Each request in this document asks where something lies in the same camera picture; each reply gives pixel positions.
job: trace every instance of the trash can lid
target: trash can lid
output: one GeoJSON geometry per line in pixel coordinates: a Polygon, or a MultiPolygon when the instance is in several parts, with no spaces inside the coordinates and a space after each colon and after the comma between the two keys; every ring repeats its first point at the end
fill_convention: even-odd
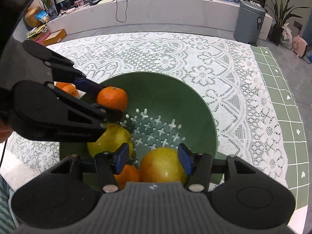
{"type": "Polygon", "coordinates": [[[247,1],[241,1],[241,6],[243,8],[245,8],[246,10],[249,10],[249,11],[252,11],[252,12],[255,12],[259,15],[265,15],[266,14],[266,11],[264,8],[260,7],[260,6],[257,6],[251,2],[247,2],[247,1]]]}

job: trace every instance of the gray trash can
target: gray trash can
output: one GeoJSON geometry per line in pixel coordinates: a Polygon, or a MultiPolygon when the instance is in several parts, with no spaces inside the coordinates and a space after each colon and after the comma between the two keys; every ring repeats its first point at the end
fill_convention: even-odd
{"type": "Polygon", "coordinates": [[[266,11],[247,1],[241,1],[234,38],[239,42],[256,45],[266,11]]]}

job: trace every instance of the wall outlet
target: wall outlet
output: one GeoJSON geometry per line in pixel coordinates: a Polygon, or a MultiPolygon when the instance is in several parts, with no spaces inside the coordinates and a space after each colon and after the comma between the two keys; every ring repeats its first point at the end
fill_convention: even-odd
{"type": "Polygon", "coordinates": [[[299,22],[297,22],[296,20],[294,21],[294,27],[296,27],[297,29],[301,30],[302,29],[302,24],[300,24],[299,22]]]}

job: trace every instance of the human hand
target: human hand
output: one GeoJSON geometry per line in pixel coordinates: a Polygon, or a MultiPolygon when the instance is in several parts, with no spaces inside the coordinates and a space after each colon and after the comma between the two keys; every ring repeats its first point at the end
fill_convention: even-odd
{"type": "Polygon", "coordinates": [[[0,143],[4,142],[13,133],[11,126],[6,126],[0,118],[0,143]]]}

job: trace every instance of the white plastic bag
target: white plastic bag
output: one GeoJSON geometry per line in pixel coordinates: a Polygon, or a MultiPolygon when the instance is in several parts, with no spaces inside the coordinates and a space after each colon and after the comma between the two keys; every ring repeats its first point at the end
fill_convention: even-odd
{"type": "Polygon", "coordinates": [[[292,35],[291,30],[288,28],[288,23],[284,24],[282,27],[284,29],[282,33],[282,37],[280,38],[280,42],[283,46],[291,49],[292,48],[292,35]]]}

